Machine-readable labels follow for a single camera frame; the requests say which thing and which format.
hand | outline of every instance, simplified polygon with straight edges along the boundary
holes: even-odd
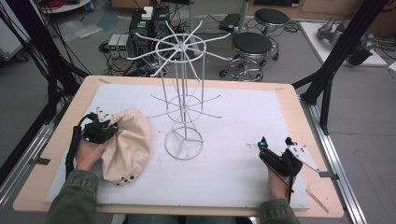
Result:
[[[101,159],[106,149],[106,143],[95,144],[82,138],[76,153],[77,170],[90,171],[93,165]]]
[[[270,200],[287,199],[289,177],[283,176],[267,165],[268,188],[270,189]]]

metal rail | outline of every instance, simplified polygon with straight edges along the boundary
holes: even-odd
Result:
[[[347,209],[349,217],[353,223],[363,224],[367,223],[363,212],[361,211],[361,206],[358,203],[358,199],[353,192],[353,189],[347,179],[347,174],[345,173],[344,167],[338,157],[337,151],[335,150],[332,139],[329,135],[323,132],[320,127],[320,111],[316,105],[309,105],[307,102],[302,102],[306,106],[307,110],[311,115],[311,121],[313,122],[317,132],[318,138],[320,139],[323,153],[326,155],[327,163],[329,168],[331,168],[333,174],[337,174],[339,179],[334,180],[334,184],[339,190],[339,195],[342,197],[344,207]]]
[[[32,168],[35,166],[35,161],[40,156],[42,149],[50,140],[53,132],[55,131],[54,118],[48,125],[44,124],[37,132],[34,140],[26,148],[25,152],[18,160],[12,171],[7,176],[3,185],[0,188],[0,212],[6,205],[9,197],[15,191],[17,186],[25,178]]]

black metal frame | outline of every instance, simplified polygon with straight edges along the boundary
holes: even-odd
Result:
[[[29,0],[6,0],[6,2],[21,22],[26,33],[30,36],[33,45],[45,60],[47,68],[40,69],[40,72],[45,76],[49,83],[49,102],[24,135],[22,140],[8,156],[4,164],[2,164],[0,168],[0,186],[6,180],[15,164],[17,164],[26,148],[28,148],[41,126],[44,123],[48,123],[56,115],[57,104],[62,97],[61,94],[72,96],[78,91],[79,84],[73,73],[79,77],[87,77],[89,75],[75,67],[62,56],[61,52],[53,42],[48,29],[37,15],[34,6]],[[7,20],[7,15],[0,11],[0,18],[4,21],[10,31],[20,40],[21,44],[28,51],[31,57],[35,59],[35,55],[31,50],[31,45],[24,41],[15,27],[13,27],[13,24]],[[60,88],[58,83],[62,86],[62,93],[59,93]]]
[[[319,70],[311,76],[292,84],[294,89],[298,89],[311,82],[308,90],[301,95],[301,99],[309,105],[315,105],[318,97],[323,92],[319,124],[326,134],[329,134],[327,125],[332,94],[332,80],[344,60],[354,51],[361,37],[387,2],[388,0],[363,1],[359,10]]]

wooden table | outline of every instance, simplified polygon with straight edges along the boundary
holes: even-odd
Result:
[[[162,85],[159,78],[100,76],[85,78],[76,97],[67,109],[58,128],[41,155],[41,158],[50,160],[49,164],[37,164],[35,166],[14,202],[15,210],[26,212],[46,212],[49,210],[50,204],[44,202],[45,197],[64,154],[64,149],[68,148],[70,144],[73,126],[77,125],[80,118],[85,115],[97,88],[102,83]],[[165,85],[172,85],[172,79],[166,78]],[[292,136],[293,141],[304,143],[304,145],[309,148],[320,170],[327,170],[297,97],[297,93],[291,85],[210,80],[206,80],[205,85],[212,88],[273,91],[277,96],[289,135]],[[303,167],[301,174],[303,174],[304,177],[306,193],[311,203],[311,208],[307,211],[296,212],[296,215],[298,217],[341,217],[344,211],[330,178],[320,178],[317,173],[306,166]],[[99,205],[97,210],[103,213],[123,214],[223,215],[247,217],[256,217],[258,215],[257,208],[236,209],[109,204]]]

white paper sheet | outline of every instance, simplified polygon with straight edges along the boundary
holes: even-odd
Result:
[[[174,87],[166,89],[168,99],[176,95]],[[154,99],[151,94],[163,98],[163,87],[102,84],[87,113],[95,112],[100,106],[112,114],[136,108],[147,117],[159,115],[165,111],[165,103]],[[173,121],[167,116],[149,119],[153,148],[142,174],[134,183],[124,187],[100,181],[98,202],[259,207],[268,201],[267,170],[259,158],[257,143],[265,136],[269,148],[278,155],[286,149],[284,141],[288,132],[276,94],[271,91],[205,88],[205,99],[218,95],[218,99],[204,104],[204,112],[221,118],[202,115],[194,122],[205,140],[198,157],[188,161],[172,158],[164,148],[164,139]],[[100,165],[93,171],[101,176]],[[46,202],[53,201],[63,182],[64,159]],[[308,209],[309,201],[300,175],[293,189],[292,208]]]

